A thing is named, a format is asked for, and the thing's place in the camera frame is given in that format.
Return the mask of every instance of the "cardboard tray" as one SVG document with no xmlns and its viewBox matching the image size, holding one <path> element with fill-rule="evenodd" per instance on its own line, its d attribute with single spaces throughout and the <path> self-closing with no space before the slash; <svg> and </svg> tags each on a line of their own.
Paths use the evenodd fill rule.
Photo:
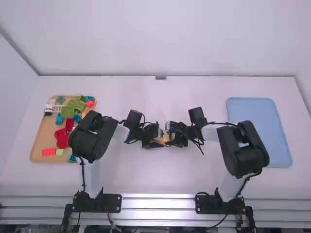
<svg viewBox="0 0 311 233">
<path fill-rule="evenodd" d="M 58 96 L 52 96 L 50 99 L 56 99 Z M 63 96 L 66 100 L 63 105 L 66 105 L 70 100 L 76 100 L 79 96 Z M 96 106 L 96 99 L 94 98 L 94 106 L 90 109 L 88 106 L 85 107 L 84 113 L 87 114 L 90 110 L 94 110 Z M 62 125 L 56 125 L 56 117 L 58 113 L 52 113 L 51 116 L 44 115 L 44 106 L 42 106 L 42 121 L 39 127 L 37 136 L 35 138 L 33 149 L 30 154 L 30 159 L 33 162 L 39 163 L 69 163 L 69 157 L 72 154 L 72 150 L 70 147 L 67 147 L 63 151 L 63 155 L 57 156 L 42 156 L 42 150 L 47 148 L 57 148 L 56 146 L 56 138 L 54 137 L 54 133 L 56 130 L 60 130 L 65 127 L 66 119 L 64 119 L 64 123 Z"/>
</svg>

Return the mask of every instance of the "white backdrop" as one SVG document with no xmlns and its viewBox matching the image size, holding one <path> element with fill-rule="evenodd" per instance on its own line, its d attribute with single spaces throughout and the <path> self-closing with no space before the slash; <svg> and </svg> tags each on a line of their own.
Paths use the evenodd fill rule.
<svg viewBox="0 0 311 233">
<path fill-rule="evenodd" d="M 1 0 L 40 74 L 297 75 L 311 109 L 311 1 Z"/>
</svg>

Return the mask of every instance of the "pink block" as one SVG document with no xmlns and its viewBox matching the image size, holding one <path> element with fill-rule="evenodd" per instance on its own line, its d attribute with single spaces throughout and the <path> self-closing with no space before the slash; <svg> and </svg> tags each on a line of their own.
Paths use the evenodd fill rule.
<svg viewBox="0 0 311 233">
<path fill-rule="evenodd" d="M 86 104 L 89 108 L 94 107 L 94 102 L 92 100 L 89 100 L 88 102 L 86 102 Z"/>
</svg>

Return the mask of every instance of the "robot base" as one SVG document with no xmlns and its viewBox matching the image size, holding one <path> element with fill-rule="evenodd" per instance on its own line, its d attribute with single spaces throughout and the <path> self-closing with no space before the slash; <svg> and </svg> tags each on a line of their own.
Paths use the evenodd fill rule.
<svg viewBox="0 0 311 233">
<path fill-rule="evenodd" d="M 197 214 L 237 215 L 245 208 L 243 198 L 235 198 L 228 202 L 223 202 L 217 195 L 217 189 L 215 194 L 199 193 L 195 196 L 195 211 Z"/>
<path fill-rule="evenodd" d="M 120 194 L 104 194 L 103 189 L 96 198 L 90 198 L 87 192 L 77 192 L 73 197 L 73 212 L 120 213 L 122 196 Z"/>
</svg>

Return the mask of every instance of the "light blue pad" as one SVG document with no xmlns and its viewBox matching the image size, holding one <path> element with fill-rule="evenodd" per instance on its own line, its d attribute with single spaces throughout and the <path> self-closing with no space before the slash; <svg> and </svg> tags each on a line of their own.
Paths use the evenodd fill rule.
<svg viewBox="0 0 311 233">
<path fill-rule="evenodd" d="M 266 147 L 269 167 L 289 167 L 292 157 L 277 113 L 275 103 L 268 98 L 229 98 L 227 100 L 229 122 L 250 120 Z"/>
</svg>

